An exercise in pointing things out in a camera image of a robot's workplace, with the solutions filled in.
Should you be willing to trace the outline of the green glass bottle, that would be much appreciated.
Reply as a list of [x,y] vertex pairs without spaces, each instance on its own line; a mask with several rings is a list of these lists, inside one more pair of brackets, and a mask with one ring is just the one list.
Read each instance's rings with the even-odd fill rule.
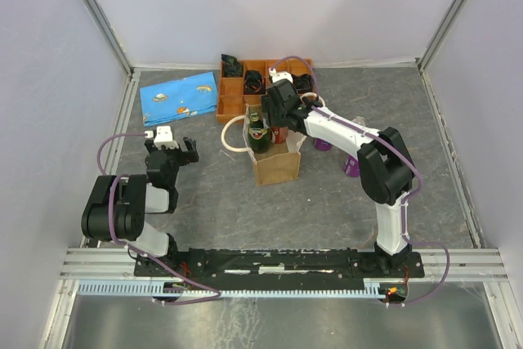
[[256,111],[249,114],[248,143],[256,154],[266,153],[270,148],[270,130]]

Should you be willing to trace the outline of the red soda can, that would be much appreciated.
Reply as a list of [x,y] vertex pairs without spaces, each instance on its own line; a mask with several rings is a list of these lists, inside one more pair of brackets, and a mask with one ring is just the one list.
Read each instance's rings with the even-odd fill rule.
[[273,144],[282,144],[286,142],[288,129],[286,127],[272,127],[270,135]]
[[367,126],[367,122],[366,122],[365,118],[360,117],[360,116],[354,117],[352,119],[352,122],[356,123],[356,124],[359,124],[360,126],[363,126],[363,127]]

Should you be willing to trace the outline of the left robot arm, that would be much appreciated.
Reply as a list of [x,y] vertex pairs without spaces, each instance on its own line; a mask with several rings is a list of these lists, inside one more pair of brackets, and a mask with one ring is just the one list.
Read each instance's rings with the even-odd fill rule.
[[132,250],[136,266],[162,275],[187,268],[174,237],[146,222],[148,214],[174,213],[179,193],[179,169],[199,161],[196,141],[185,137],[182,149],[169,133],[147,131],[143,137],[148,152],[144,174],[118,179],[100,175],[92,188],[81,219],[83,235],[90,240],[114,242]]

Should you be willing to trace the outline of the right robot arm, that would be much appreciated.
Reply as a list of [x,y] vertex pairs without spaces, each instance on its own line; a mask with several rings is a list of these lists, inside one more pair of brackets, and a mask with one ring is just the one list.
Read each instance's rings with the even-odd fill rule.
[[418,175],[401,134],[394,128],[379,131],[338,116],[322,102],[300,97],[287,79],[272,83],[261,102],[271,126],[326,141],[355,158],[360,184],[376,208],[373,264],[385,276],[401,271],[412,251],[407,209]]

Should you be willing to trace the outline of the purple soda can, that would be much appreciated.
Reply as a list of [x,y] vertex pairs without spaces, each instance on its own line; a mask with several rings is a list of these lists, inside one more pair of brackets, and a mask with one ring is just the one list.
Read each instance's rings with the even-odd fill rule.
[[344,173],[348,177],[357,178],[360,176],[359,163],[357,159],[350,154],[346,157],[346,161],[344,163]]
[[332,145],[329,142],[324,141],[320,138],[314,139],[314,147],[322,152],[329,151],[332,149]]

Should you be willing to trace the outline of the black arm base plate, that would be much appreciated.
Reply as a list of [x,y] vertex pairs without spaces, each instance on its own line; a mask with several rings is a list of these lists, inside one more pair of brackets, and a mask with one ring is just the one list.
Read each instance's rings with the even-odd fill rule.
[[134,276],[191,281],[190,289],[240,292],[360,290],[365,279],[422,278],[419,253],[399,257],[353,248],[327,250],[232,250],[191,248],[169,253],[160,262],[136,256]]

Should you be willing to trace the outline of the brown canvas bag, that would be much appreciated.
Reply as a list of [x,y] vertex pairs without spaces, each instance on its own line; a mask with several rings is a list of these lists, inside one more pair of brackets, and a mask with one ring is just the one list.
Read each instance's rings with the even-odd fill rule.
[[[251,159],[254,179],[257,186],[268,186],[286,181],[296,180],[301,166],[302,144],[306,137],[299,132],[288,130],[285,143],[273,144],[270,136],[270,148],[266,153],[256,154],[248,143],[248,123],[251,111],[258,112],[264,124],[271,129],[262,111],[262,105],[248,105],[244,114],[233,117],[221,131],[221,143],[225,149],[235,153],[246,153]],[[230,145],[226,140],[228,129],[237,122],[242,123],[242,138],[244,144],[240,147]]]

